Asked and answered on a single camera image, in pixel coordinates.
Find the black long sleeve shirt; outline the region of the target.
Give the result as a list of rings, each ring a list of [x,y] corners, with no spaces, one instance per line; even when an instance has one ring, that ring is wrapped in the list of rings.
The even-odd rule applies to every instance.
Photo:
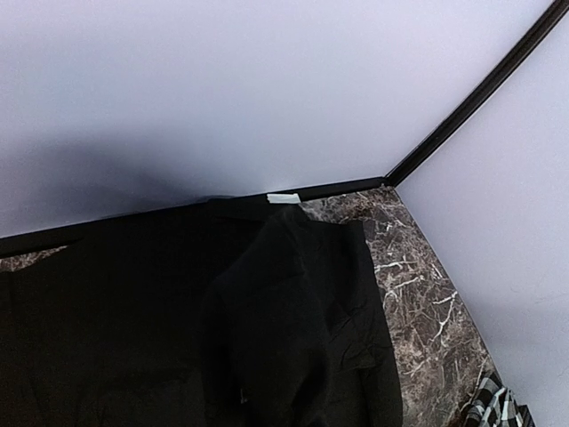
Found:
[[[3,273],[2,425],[401,425],[367,231],[210,205]]]

